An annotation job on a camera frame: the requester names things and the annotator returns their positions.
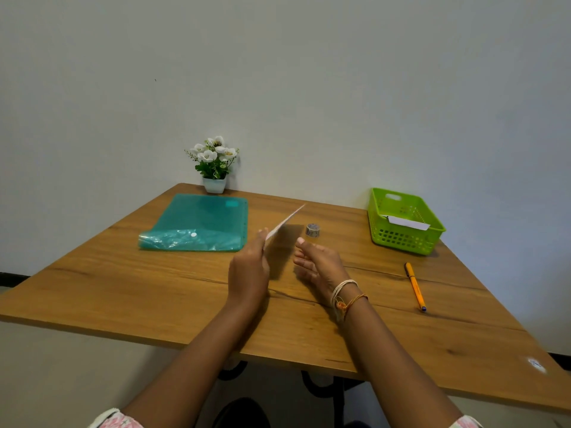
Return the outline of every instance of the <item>hand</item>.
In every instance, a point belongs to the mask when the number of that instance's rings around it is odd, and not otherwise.
[[[335,287],[351,279],[341,257],[333,249],[306,242],[302,237],[297,239],[295,246],[298,248],[294,257],[295,274],[314,284],[329,302]]]
[[[268,292],[269,265],[264,257],[267,234],[267,228],[258,231],[230,261],[227,305],[253,312],[260,308]]]

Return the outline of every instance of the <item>teal plastic folder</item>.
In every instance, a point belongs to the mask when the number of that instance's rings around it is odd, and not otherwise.
[[[176,194],[139,247],[167,251],[239,251],[248,237],[248,200]]]

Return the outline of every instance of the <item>tape roll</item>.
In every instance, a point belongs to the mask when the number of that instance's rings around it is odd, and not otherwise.
[[[319,225],[307,224],[307,227],[305,227],[305,234],[309,237],[319,237]]]

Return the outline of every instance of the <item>green plastic basket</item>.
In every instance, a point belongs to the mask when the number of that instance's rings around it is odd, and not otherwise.
[[[369,226],[373,242],[390,248],[428,255],[446,231],[424,200],[416,195],[372,188],[369,199]],[[386,215],[430,224],[426,231],[396,225]]]

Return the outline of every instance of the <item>bracelet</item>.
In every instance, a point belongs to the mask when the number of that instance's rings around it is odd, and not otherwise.
[[[335,287],[335,290],[333,290],[333,293],[331,295],[331,306],[333,309],[335,309],[335,301],[337,300],[337,296],[339,295],[339,293],[341,292],[341,289],[343,287],[345,287],[347,284],[353,283],[355,284],[357,287],[359,287],[359,284],[357,284],[357,281],[353,280],[353,279],[348,279],[346,281],[343,281],[342,283],[340,283],[337,287]]]
[[[353,300],[347,304],[345,304],[343,299],[338,297],[337,307],[338,307],[339,311],[341,311],[343,313],[343,321],[345,321],[345,317],[347,315],[347,312],[349,312],[349,308],[353,306],[353,303],[355,303],[355,302],[357,302],[357,300],[361,299],[361,297],[364,297],[367,300],[369,300],[369,297],[365,293],[354,297]]]

